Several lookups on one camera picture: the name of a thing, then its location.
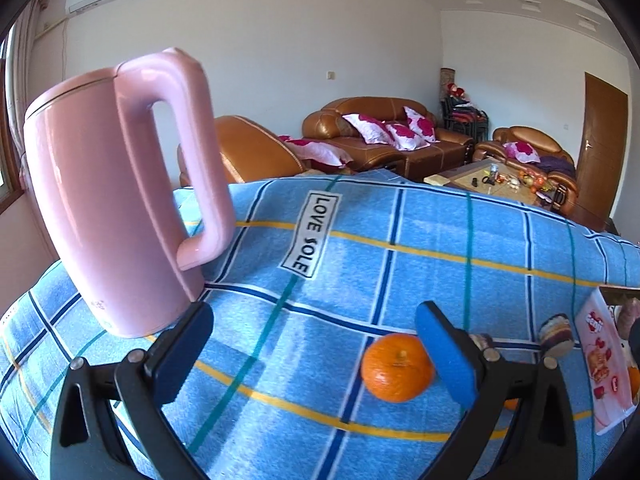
window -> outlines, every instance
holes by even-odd
[[[6,113],[4,44],[0,44],[0,214],[22,194],[18,165]]]

white wall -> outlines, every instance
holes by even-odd
[[[620,192],[620,201],[613,217],[620,234],[640,243],[640,68],[629,60],[631,72],[632,135],[628,149],[628,165]]]
[[[64,15],[51,0],[40,19]],[[38,40],[32,98],[62,80],[63,26]],[[422,0],[118,0],[68,21],[66,77],[178,46],[204,66],[217,116],[241,114],[300,136],[304,117],[353,95],[409,97],[438,110],[440,15]],[[336,79],[326,79],[327,71]],[[159,131],[177,181],[177,134]]]
[[[54,261],[38,231],[26,195],[0,215],[0,254],[1,316]]]
[[[442,12],[444,66],[487,111],[491,129],[521,124],[555,138],[578,161],[584,73],[630,95],[626,57],[567,28],[523,16]]]

kettle lid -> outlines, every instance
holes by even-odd
[[[71,77],[64,80],[62,83],[58,83],[57,85],[53,86],[42,95],[37,97],[36,100],[31,103],[31,105],[29,105],[24,120],[26,121],[33,114],[40,111],[42,108],[44,108],[46,105],[48,105],[50,102],[60,97],[61,95],[72,92],[73,90],[76,90],[83,86],[97,83],[99,81],[113,79],[116,76],[116,72],[117,68],[100,68],[98,70],[93,70],[92,72],[87,72],[86,74]]]

orange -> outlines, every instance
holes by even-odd
[[[507,410],[511,410],[512,412],[515,412],[516,409],[518,408],[518,401],[520,399],[508,399],[504,401],[504,407],[507,408]]]
[[[420,339],[409,334],[378,339],[364,353],[360,373],[367,389],[386,402],[417,397],[436,375]]]
[[[628,368],[629,382],[631,382],[631,398],[635,399],[638,390],[640,389],[640,370],[630,366]]]

green stripe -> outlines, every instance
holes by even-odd
[[[342,177],[341,175],[336,176],[336,178],[334,178],[326,187],[325,191],[331,191],[341,177]],[[298,280],[299,280],[299,277],[297,275],[293,275],[289,280],[289,283],[287,284],[282,295],[280,296],[278,303],[276,303],[276,305],[273,307],[273,310],[271,311],[271,315],[269,316],[267,323],[265,323],[262,329],[262,332],[260,332],[260,337],[258,338],[258,341],[255,344],[254,351],[246,359],[246,361],[244,361],[244,364],[242,364],[242,367],[234,377],[234,380],[231,381],[231,384],[226,389],[225,394],[218,401],[215,408],[213,408],[213,411],[207,417],[207,420],[204,421],[204,424],[200,427],[200,429],[198,430],[198,433],[196,433],[196,436],[193,438],[193,441],[191,441],[191,443],[189,444],[188,451],[191,454],[196,453],[200,449],[200,446],[202,446],[202,444],[204,443],[204,439],[209,434],[209,431],[211,431],[212,428],[216,425],[218,419],[220,418],[222,413],[225,411],[225,408],[228,406],[228,404],[231,402],[231,399],[238,391],[238,388],[242,384],[242,381],[244,381],[244,378],[249,373],[249,371],[251,371],[251,368],[253,368],[255,362],[258,360],[258,357],[260,356],[260,352],[262,351],[262,348],[264,347],[264,344],[266,343],[269,337],[269,334],[271,333],[271,330],[273,329],[273,326],[275,325],[276,320],[278,319],[278,315],[280,314],[280,311],[282,310],[282,307],[284,306],[285,302],[289,299],[289,296],[291,295],[293,288],[298,282]]]
[[[89,348],[89,346],[91,346],[96,341],[98,341],[98,339],[100,339],[106,333],[107,333],[107,331],[103,330],[98,335],[94,336],[94,338],[92,338],[86,345],[84,345],[80,349],[80,351],[78,352],[76,357],[81,356]],[[29,430],[31,429],[31,426],[33,425],[33,421],[36,419],[36,416],[38,415],[38,412],[45,405],[45,403],[49,399],[49,396],[53,393],[53,390],[55,390],[56,387],[60,384],[60,381],[65,377],[65,375],[66,375],[66,367],[65,367],[64,370],[62,370],[60,372],[60,375],[58,377],[56,377],[56,380],[53,381],[53,383],[51,384],[49,389],[47,389],[46,393],[44,394],[44,396],[42,397],[40,402],[38,404],[36,404],[36,407],[31,412],[31,416],[29,417],[29,420],[27,421],[27,425],[24,427],[24,432],[22,433],[22,436],[20,437],[20,442],[18,443],[18,449],[17,449],[18,454],[20,454],[20,451],[22,450],[22,446],[24,445],[24,442],[27,439],[27,435],[29,434]]]
[[[468,332],[471,326],[471,274],[473,271],[474,249],[474,208],[471,194],[466,194],[466,269],[465,269],[465,303],[462,327]]]
[[[620,241],[618,241],[618,245],[620,246],[620,250],[622,251],[622,257],[625,259],[625,286],[626,286],[626,254],[625,254],[625,248],[620,243]]]
[[[576,272],[575,272],[575,240],[574,240],[574,233],[571,231],[571,224],[569,224],[569,222],[567,221],[566,223],[566,228],[567,231],[569,232],[569,241],[571,242],[571,266],[572,266],[572,276],[574,279],[574,288],[572,290],[572,294],[571,294],[571,320],[575,322],[575,297],[576,297]],[[578,336],[578,341],[580,341],[580,334],[576,333],[576,335]],[[587,374],[587,388],[589,391],[589,404],[591,406],[591,413],[593,413],[593,397],[591,397],[591,381],[589,379],[589,369],[587,367],[587,362],[585,361],[585,359],[582,359],[582,362],[584,364],[584,371]],[[595,433],[595,427],[594,427],[594,421],[593,421],[593,415],[591,415],[591,475],[593,476],[593,474],[596,471],[596,433]]]

